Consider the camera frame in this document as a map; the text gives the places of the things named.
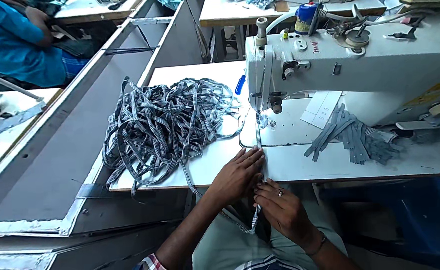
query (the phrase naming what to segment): lap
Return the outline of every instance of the lap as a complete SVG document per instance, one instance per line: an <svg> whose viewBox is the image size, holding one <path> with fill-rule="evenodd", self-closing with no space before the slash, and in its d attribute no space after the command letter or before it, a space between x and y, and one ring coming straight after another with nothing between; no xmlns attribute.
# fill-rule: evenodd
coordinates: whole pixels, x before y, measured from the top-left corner
<svg viewBox="0 0 440 270"><path fill-rule="evenodd" d="M312 224L340 251L347 254L341 237L327 222L318 205L312 184L282 184L282 187L297 195L303 203ZM283 261L289 261L315 270L318 267L305 251L271 228L270 243L267 245L256 235L243 233L231 220L218 215L206 230L193 253L193 269L235 269L235 267L254 259L265 258L275 254Z"/></svg>

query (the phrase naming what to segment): stool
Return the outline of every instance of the stool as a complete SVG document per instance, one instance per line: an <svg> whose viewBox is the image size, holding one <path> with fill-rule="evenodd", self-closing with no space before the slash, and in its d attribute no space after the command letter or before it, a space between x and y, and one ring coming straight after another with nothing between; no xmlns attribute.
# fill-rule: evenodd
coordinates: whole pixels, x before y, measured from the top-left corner
<svg viewBox="0 0 440 270"><path fill-rule="evenodd" d="M440 177L325 188L319 194L336 210L341 202L373 202L390 208L404 242L360 235L345 227L343 240L385 256L440 269Z"/></svg>

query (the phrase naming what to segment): bracelet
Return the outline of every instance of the bracelet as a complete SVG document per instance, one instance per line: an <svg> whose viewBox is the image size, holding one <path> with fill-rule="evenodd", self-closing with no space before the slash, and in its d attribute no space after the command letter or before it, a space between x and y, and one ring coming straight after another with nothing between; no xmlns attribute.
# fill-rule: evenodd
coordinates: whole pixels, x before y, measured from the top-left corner
<svg viewBox="0 0 440 270"><path fill-rule="evenodd" d="M307 252L305 252L306 255L308 255L308 256L313 256L313 255L317 254L317 253L320 251L320 249L322 249L323 244L324 244L328 239L327 239L327 237L325 236L325 234L324 234L323 232L321 232L321 233L322 233L322 240L320 241L320 245L319 245L319 247L318 247L313 253L307 253Z"/></svg>

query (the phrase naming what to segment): right hand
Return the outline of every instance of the right hand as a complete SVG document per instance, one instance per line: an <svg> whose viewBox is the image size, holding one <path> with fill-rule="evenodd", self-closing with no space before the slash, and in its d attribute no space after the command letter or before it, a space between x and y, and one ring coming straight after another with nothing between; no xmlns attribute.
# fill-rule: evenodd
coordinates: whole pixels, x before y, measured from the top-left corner
<svg viewBox="0 0 440 270"><path fill-rule="evenodd" d="M30 6L27 6L25 8L25 15L29 20L35 18L42 21L47 21L49 19L49 16L45 12L40 9L32 8Z"/></svg>
<svg viewBox="0 0 440 270"><path fill-rule="evenodd" d="M261 205L265 218L279 233L305 250L314 253L320 246L322 233L308 219L301 200L268 178L254 190L255 204Z"/></svg>
<svg viewBox="0 0 440 270"><path fill-rule="evenodd" d="M260 181L260 168L265 162L263 149L257 146L247 152L242 148L237 155L225 164L203 196L204 200L212 199L219 208L245 197Z"/></svg>

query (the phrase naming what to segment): hand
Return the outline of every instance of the hand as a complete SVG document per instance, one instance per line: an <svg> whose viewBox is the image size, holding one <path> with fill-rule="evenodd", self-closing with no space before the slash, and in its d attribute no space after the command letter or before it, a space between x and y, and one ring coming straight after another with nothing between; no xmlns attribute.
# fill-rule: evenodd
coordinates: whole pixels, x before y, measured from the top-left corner
<svg viewBox="0 0 440 270"><path fill-rule="evenodd" d="M35 19L46 21L49 19L49 16L45 14L45 12L40 9L32 8L30 6L27 6L25 8L25 15L30 21Z"/></svg>
<svg viewBox="0 0 440 270"><path fill-rule="evenodd" d="M323 235L310 222L297 196L270 178L267 183L258 183L254 193L256 203L253 206L262 206L265 218L277 231L299 245L307 254L316 251Z"/></svg>
<svg viewBox="0 0 440 270"><path fill-rule="evenodd" d="M259 182L260 168L265 162L263 149L257 146L246 152L243 148L238 154L225 164L203 198L213 199L219 208L244 197L248 190L252 190Z"/></svg>

